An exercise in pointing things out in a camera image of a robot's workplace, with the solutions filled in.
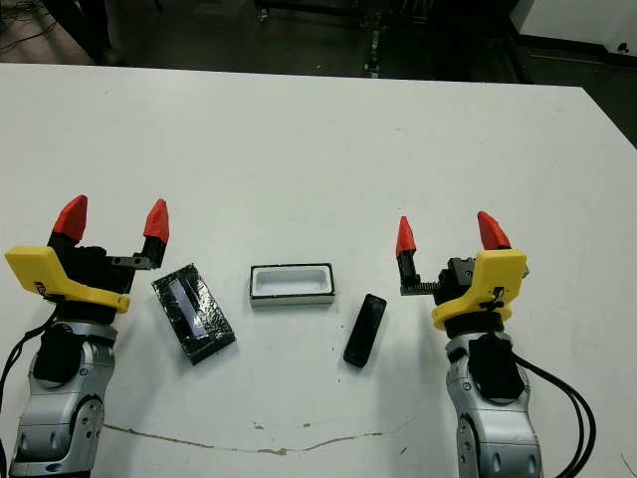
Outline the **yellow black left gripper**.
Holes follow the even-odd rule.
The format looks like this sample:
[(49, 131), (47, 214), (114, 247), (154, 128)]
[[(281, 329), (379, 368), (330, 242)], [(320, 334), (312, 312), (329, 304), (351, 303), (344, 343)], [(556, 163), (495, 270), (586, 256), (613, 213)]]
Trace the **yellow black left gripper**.
[(169, 239), (168, 208), (164, 199), (155, 202), (136, 256), (110, 256), (101, 247), (55, 250), (80, 243), (87, 212), (88, 198), (76, 196), (60, 211), (48, 246), (15, 246), (5, 258), (25, 290), (61, 304), (61, 319), (109, 325), (128, 311), (135, 273), (161, 266)]

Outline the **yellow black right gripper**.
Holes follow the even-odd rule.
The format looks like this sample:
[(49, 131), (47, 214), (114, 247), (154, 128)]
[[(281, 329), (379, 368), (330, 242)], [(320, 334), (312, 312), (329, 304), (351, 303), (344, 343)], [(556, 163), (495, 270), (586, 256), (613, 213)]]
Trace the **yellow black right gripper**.
[(483, 247), (472, 258), (451, 258), (435, 282), (416, 272), (417, 250), (406, 216), (399, 221), (396, 260), (403, 296), (431, 296), (433, 326), (448, 335), (501, 332), (512, 316), (511, 302), (527, 274), (527, 255), (512, 244), (499, 222), (486, 211), (477, 214)]

